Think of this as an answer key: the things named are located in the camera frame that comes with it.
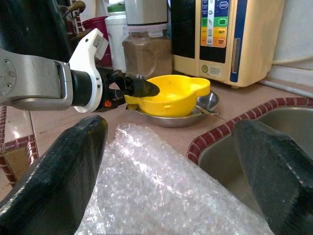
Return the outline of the white container green band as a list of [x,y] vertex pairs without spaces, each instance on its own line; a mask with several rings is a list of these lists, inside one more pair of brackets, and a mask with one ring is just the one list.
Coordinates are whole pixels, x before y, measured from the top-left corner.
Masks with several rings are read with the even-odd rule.
[[126,72],[126,63],[122,42],[126,39],[125,4],[111,4],[107,7],[108,16],[105,18],[113,70]]

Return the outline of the shallow steel dish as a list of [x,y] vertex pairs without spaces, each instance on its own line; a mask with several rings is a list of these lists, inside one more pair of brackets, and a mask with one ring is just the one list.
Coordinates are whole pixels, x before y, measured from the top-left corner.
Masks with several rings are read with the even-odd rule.
[[182,128],[192,126],[201,122],[206,117],[205,114],[197,111],[193,111],[191,114],[185,117],[171,117],[171,118],[149,115],[141,111],[139,108],[137,108],[136,111],[139,114],[143,115],[146,121],[149,122],[150,124],[166,128]]

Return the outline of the steel spoon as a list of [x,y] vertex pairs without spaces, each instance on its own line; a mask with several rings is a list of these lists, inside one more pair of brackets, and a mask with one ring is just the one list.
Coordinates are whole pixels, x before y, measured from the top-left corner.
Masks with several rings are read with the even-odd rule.
[[203,114],[206,114],[206,115],[215,116],[215,115],[219,114],[218,112],[207,110],[207,109],[202,108],[202,107],[200,107],[198,105],[196,105],[195,108],[198,109],[199,111],[201,111]]

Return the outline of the maroon plastic container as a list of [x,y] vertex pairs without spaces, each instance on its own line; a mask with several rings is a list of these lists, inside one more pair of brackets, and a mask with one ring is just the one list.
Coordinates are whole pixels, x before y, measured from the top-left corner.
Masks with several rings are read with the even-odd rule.
[[[105,25],[105,19],[107,16],[101,16],[101,17],[96,17],[92,19],[88,19],[83,21],[83,27],[84,29],[99,29],[102,33],[104,38],[108,41],[108,33],[107,33],[107,28]],[[107,46],[107,49],[105,51],[105,54],[103,58],[97,62],[97,65],[102,68],[109,68],[112,67],[112,58],[111,58],[111,50],[110,50],[110,45]]]

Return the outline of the brown wooden utensil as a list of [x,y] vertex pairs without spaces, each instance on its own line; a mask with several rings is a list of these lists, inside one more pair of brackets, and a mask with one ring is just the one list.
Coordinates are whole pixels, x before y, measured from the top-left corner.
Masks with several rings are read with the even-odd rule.
[[76,0],[70,6],[58,6],[58,9],[61,12],[63,19],[65,19],[68,15],[72,19],[75,19],[80,15],[80,13],[84,12],[85,8],[86,4],[82,0]]

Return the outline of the brown powder jar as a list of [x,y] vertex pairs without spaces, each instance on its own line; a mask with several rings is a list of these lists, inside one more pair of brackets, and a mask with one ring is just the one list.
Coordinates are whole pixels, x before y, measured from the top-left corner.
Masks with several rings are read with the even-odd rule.
[[126,74],[145,79],[172,73],[172,42],[166,35],[167,23],[128,26],[122,42]]

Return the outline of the beige water ionizer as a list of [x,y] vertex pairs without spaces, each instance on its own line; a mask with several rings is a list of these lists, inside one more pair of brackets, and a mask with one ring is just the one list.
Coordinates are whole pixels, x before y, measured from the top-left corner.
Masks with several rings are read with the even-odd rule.
[[264,79],[286,0],[170,0],[174,70],[234,88]]

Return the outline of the grey cylindrical container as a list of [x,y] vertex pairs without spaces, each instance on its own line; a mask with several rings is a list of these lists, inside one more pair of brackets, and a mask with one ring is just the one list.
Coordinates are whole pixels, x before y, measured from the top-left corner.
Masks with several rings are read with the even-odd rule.
[[167,0],[124,0],[127,25],[141,26],[168,22]]

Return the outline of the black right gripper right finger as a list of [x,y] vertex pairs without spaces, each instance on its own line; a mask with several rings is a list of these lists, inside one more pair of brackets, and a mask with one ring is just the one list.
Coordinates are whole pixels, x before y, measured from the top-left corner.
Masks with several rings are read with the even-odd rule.
[[257,204],[275,235],[313,235],[313,158],[289,135],[257,120],[232,140]]

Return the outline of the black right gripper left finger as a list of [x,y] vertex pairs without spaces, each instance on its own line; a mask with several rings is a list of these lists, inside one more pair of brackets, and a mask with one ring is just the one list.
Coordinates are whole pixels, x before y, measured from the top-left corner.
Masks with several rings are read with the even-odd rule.
[[0,202],[0,235],[74,235],[93,192],[108,124],[99,115],[65,130]]

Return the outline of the clear bubble wrap sheet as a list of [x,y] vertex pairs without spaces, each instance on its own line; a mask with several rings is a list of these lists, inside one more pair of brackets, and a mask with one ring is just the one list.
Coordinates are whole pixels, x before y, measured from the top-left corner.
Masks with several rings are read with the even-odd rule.
[[153,130],[121,124],[75,235],[274,235]]

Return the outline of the yellow plastic bowl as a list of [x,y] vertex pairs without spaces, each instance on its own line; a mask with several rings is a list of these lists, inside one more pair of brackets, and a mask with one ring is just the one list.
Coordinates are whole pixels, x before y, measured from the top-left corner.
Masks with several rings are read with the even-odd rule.
[[210,93],[210,81],[185,75],[162,75],[148,79],[158,86],[159,94],[148,97],[125,95],[129,105],[137,105],[147,114],[159,117],[184,117],[190,114],[200,96]]

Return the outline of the small steel bowl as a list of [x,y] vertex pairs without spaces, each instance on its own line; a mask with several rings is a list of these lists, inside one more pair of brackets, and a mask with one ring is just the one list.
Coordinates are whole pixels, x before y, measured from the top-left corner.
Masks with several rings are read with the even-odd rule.
[[202,107],[209,111],[214,111],[218,106],[219,98],[215,92],[211,91],[206,96],[200,96],[197,99],[197,106]]

